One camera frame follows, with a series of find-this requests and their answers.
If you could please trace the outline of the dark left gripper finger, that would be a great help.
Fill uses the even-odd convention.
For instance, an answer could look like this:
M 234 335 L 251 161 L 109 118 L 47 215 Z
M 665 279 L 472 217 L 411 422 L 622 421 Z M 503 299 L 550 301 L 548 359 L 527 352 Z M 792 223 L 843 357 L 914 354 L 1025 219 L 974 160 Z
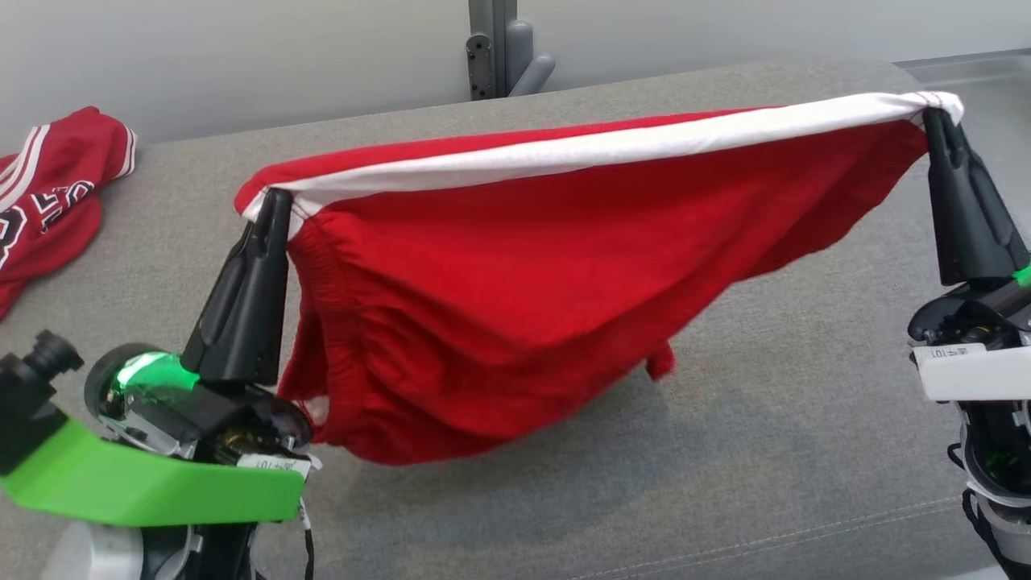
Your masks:
M 292 205 L 286 191 L 266 194 L 218 272 L 180 356 L 206 383 L 271 386 L 279 378 Z

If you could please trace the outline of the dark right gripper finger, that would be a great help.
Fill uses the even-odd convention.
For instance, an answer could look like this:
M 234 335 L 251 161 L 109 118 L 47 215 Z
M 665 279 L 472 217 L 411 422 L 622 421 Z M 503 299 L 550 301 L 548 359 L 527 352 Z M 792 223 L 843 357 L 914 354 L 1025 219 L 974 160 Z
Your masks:
M 1031 271 L 1031 250 L 962 125 L 940 109 L 925 110 L 923 122 L 940 282 L 1019 279 Z

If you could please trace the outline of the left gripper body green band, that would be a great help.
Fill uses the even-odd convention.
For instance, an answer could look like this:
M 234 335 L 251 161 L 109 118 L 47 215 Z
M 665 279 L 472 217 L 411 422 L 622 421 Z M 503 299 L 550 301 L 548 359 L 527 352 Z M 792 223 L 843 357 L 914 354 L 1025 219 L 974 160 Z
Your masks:
M 126 344 L 89 372 L 100 437 L 68 421 L 0 478 L 15 506 L 113 526 L 258 524 L 297 516 L 306 420 L 268 386 L 206 383 L 181 354 Z

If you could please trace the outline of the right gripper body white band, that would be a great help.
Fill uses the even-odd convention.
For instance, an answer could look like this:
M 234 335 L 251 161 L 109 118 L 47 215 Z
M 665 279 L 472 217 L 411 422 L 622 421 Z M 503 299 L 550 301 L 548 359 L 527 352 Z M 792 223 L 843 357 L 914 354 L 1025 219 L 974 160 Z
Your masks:
M 950 289 L 907 333 L 929 400 L 1031 400 L 1031 274 Z

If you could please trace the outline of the red basketball jersey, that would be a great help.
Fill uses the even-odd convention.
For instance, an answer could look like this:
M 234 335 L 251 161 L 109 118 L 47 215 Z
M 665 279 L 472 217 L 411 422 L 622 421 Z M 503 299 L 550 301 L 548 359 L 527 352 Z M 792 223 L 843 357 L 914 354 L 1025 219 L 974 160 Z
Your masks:
M 139 137 L 96 107 L 34 127 L 0 157 L 0 321 L 33 280 L 80 257 L 101 225 L 99 193 L 136 168 Z

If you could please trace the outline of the red shorts white trim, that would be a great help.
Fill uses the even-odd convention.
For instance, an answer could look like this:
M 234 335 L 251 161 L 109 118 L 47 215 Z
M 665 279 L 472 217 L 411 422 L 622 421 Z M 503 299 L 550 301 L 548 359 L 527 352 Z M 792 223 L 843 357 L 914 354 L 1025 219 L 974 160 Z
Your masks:
M 376 144 L 272 164 L 300 318 L 279 385 L 317 444 L 467 458 L 574 414 L 731 285 L 839 242 L 928 151 L 946 92 L 854 94 Z

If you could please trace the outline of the grey metal partition post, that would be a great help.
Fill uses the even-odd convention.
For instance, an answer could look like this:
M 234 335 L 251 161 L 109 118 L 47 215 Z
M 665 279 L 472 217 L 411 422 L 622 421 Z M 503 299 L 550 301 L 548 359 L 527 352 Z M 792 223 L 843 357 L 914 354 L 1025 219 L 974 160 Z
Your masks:
M 537 54 L 534 26 L 519 18 L 519 0 L 467 0 L 470 36 L 465 44 L 469 98 L 525 96 L 542 91 L 555 56 Z

